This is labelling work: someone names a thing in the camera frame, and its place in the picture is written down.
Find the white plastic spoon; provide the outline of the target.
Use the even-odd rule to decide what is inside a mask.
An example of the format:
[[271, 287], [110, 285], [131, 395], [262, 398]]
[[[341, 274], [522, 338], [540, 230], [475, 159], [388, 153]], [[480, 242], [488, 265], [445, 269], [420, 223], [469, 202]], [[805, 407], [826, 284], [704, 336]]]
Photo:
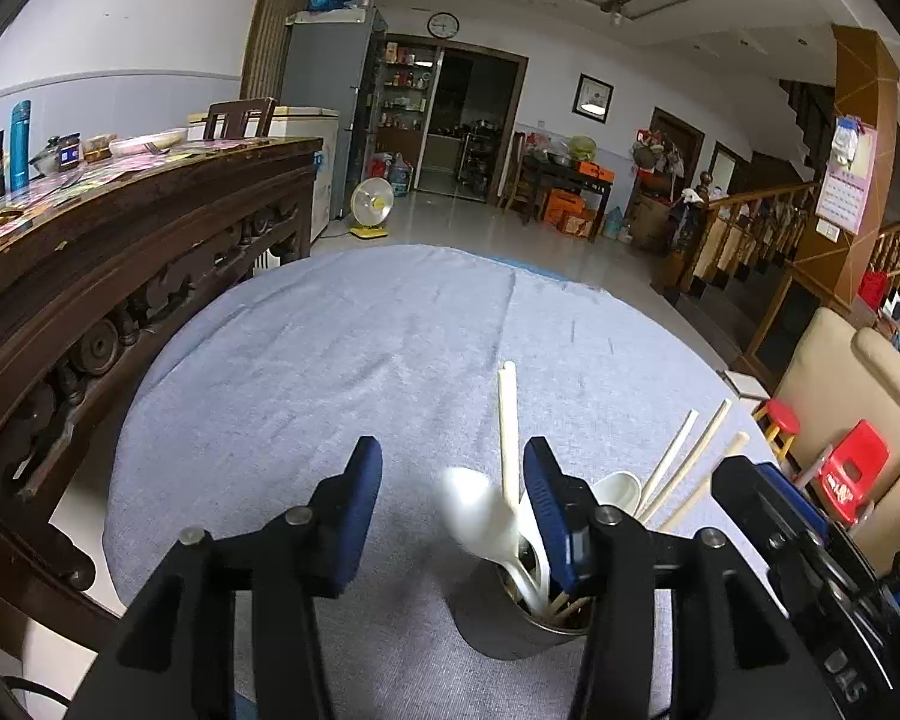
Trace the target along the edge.
[[453, 541], [471, 556], [499, 566], [512, 580], [530, 613], [543, 616], [546, 598], [520, 562], [517, 516], [483, 472], [445, 468], [440, 478], [440, 511]]
[[596, 483], [590, 484], [590, 489], [598, 504], [612, 505], [628, 515], [637, 512], [642, 499], [640, 479], [626, 470], [606, 475]]

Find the wooden chopstick pair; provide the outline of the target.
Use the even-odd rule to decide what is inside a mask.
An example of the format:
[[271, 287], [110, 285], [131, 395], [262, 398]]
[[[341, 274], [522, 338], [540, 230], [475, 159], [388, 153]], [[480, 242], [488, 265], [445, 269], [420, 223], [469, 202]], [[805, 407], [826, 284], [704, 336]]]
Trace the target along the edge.
[[640, 517], [644, 513], [647, 505], [650, 504], [656, 491], [660, 488], [660, 484], [665, 481], [665, 476], [670, 472], [670, 466], [673, 465], [676, 457], [678, 457], [679, 450], [683, 449], [683, 445], [685, 445], [691, 429], [696, 424], [697, 418], [699, 418], [699, 413], [696, 410], [688, 411], [685, 419], [681, 422], [681, 426], [679, 426], [678, 433], [674, 434], [667, 450], [663, 452], [662, 458], [656, 462], [653, 472], [650, 473], [649, 479], [645, 481], [644, 488], [642, 488], [642, 496], [640, 496], [640, 502], [637, 504], [637, 511], [635, 511], [636, 517]]
[[650, 501], [650, 504], [647, 505], [647, 509], [645, 509], [644, 513], [637, 517], [642, 523], [649, 523], [650, 519], [656, 514], [656, 512], [662, 509], [663, 504], [667, 502], [668, 497], [670, 497], [676, 489], [678, 489], [679, 484], [685, 481], [685, 477], [689, 475], [689, 472], [696, 465], [697, 460], [702, 457], [704, 450], [709, 447], [709, 444], [712, 442], [712, 439], [717, 436], [718, 429], [722, 427], [725, 419], [727, 419], [728, 413], [731, 410], [731, 400], [729, 398], [725, 398], [720, 406], [718, 406], [717, 411], [713, 413], [713, 417], [710, 418], [710, 421], [707, 422], [706, 429], [704, 432], [697, 438], [696, 444], [691, 447], [688, 455], [681, 460], [678, 465], [671, 465], [670, 472], [665, 476], [665, 481], [660, 484], [660, 488], [656, 491], [655, 496]]

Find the single wooden chopstick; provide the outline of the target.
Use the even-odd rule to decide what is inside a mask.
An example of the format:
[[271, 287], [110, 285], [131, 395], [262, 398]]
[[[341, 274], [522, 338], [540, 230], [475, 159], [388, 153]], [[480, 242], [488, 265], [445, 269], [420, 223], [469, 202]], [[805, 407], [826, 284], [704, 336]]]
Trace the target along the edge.
[[500, 487], [505, 502], [516, 511], [520, 500], [520, 460], [518, 460], [517, 368], [514, 361], [503, 362], [497, 371], [499, 405]]

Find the red plastic child chair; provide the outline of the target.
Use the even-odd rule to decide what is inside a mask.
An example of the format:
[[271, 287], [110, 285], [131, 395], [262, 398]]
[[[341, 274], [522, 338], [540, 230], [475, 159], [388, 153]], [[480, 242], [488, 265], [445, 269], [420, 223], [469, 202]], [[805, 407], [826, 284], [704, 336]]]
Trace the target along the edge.
[[818, 473], [818, 486], [844, 527], [860, 522], [888, 458], [888, 444], [866, 419], [860, 419], [827, 454]]

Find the red round stool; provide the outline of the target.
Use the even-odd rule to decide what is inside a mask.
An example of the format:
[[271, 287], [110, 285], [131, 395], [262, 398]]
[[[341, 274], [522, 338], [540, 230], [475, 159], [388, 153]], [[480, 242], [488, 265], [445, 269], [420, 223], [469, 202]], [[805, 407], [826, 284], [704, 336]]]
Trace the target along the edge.
[[779, 461], [786, 461], [793, 442], [802, 432], [802, 425], [790, 406], [777, 398], [764, 401], [752, 413], [754, 421], [763, 429], [764, 440]]

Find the white small stool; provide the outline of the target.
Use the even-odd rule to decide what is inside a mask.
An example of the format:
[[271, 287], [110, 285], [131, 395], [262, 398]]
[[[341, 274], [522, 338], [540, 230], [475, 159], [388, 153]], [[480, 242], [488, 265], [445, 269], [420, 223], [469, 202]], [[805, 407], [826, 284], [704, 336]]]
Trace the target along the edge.
[[770, 399], [770, 393], [756, 377], [743, 374], [743, 372], [732, 371], [731, 369], [725, 369], [725, 371], [720, 372], [720, 377], [724, 379], [724, 382], [730, 387], [730, 390], [738, 400], [749, 403], [751, 410]]

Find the metal utensil cup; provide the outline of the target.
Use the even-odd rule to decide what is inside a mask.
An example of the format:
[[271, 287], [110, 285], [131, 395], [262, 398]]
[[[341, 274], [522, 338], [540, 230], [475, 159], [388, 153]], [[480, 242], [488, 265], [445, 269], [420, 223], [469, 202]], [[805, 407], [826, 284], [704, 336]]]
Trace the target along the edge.
[[509, 574], [495, 562], [478, 561], [448, 594], [447, 606], [461, 639], [494, 660], [525, 660], [583, 639], [590, 612], [571, 614], [571, 622], [541, 622], [518, 598]]

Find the grey table cloth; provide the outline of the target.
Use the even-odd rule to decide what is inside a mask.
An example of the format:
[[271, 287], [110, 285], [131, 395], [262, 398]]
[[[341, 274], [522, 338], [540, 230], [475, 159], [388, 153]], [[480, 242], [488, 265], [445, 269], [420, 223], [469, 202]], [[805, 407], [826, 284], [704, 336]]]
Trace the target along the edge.
[[383, 454], [356, 580], [318, 610], [343, 718], [560, 718], [580, 645], [517, 661], [461, 639], [450, 593], [475, 563], [447, 535], [450, 466], [499, 468], [497, 371], [517, 369], [523, 437], [595, 481], [647, 476], [688, 413], [770, 456], [706, 361], [585, 284], [429, 245], [313, 255], [222, 294], [165, 344], [116, 446], [103, 551], [131, 600], [178, 535], [253, 532], [338, 473], [357, 440]]

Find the wooden stair railing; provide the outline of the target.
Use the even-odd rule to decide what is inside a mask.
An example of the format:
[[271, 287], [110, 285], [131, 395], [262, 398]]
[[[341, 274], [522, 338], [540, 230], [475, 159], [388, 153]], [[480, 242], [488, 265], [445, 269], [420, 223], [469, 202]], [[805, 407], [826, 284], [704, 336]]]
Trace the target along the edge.
[[709, 286], [727, 288], [733, 278], [764, 275], [793, 259], [820, 184], [784, 185], [736, 193], [709, 203], [702, 239], [679, 277], [681, 294], [700, 298]]

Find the small yellow fan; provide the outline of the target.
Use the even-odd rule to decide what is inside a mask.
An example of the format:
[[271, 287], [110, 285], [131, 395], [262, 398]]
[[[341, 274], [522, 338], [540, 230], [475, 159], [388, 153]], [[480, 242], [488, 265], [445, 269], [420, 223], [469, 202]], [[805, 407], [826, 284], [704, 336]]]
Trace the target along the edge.
[[383, 177], [368, 177], [351, 193], [352, 236], [361, 241], [386, 238], [386, 220], [395, 204], [393, 187]]

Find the dark wooden side table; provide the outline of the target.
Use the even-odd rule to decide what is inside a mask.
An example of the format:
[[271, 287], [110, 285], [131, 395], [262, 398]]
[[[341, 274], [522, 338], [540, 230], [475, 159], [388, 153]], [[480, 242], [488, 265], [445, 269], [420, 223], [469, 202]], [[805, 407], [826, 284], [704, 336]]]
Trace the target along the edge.
[[595, 242], [610, 208], [614, 172], [592, 161], [559, 164], [554, 154], [521, 160], [528, 197], [521, 221], [544, 221], [559, 231]]

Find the white chest freezer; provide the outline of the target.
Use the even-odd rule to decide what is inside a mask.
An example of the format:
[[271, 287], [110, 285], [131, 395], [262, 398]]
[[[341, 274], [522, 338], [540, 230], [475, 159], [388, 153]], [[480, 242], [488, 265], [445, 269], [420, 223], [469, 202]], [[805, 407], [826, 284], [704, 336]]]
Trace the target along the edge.
[[214, 103], [196, 144], [208, 160], [188, 190], [198, 242], [225, 232], [238, 245], [265, 234], [281, 260], [303, 259], [329, 218], [329, 152], [340, 116], [271, 98]]

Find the grey refrigerator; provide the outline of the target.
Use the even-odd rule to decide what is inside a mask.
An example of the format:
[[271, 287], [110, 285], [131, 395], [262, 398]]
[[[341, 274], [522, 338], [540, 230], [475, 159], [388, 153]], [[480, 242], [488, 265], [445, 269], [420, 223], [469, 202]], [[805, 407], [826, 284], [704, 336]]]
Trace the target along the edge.
[[374, 146], [386, 21], [377, 7], [341, 8], [299, 11], [287, 18], [286, 28], [279, 101], [340, 114], [329, 200], [329, 219], [339, 220], [349, 211], [352, 189], [364, 178]]

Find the blue thermos bottle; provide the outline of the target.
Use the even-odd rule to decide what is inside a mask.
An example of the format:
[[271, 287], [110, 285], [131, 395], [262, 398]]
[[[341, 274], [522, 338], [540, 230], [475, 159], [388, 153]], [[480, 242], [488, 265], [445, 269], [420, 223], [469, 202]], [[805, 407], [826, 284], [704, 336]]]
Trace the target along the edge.
[[9, 177], [11, 177], [11, 190], [19, 192], [29, 185], [29, 143], [30, 143], [30, 114], [32, 103], [29, 99], [22, 99], [11, 110], [11, 146], [9, 146]]

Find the framed wall picture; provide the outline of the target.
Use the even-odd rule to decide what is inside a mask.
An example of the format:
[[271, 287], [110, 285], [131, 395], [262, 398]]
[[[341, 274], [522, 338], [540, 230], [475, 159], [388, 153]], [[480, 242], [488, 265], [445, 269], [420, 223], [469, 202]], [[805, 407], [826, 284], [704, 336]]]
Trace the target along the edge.
[[582, 115], [590, 121], [604, 124], [610, 115], [611, 99], [614, 88], [610, 83], [602, 82], [598, 78], [582, 73], [578, 77], [575, 90], [572, 112]]

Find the round wall clock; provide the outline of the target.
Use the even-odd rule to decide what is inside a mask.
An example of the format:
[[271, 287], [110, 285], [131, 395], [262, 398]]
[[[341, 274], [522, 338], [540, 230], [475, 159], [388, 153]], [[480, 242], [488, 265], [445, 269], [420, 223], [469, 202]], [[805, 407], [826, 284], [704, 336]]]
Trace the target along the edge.
[[460, 31], [460, 20], [450, 11], [436, 11], [427, 18], [425, 27], [430, 37], [448, 41], [457, 36]]

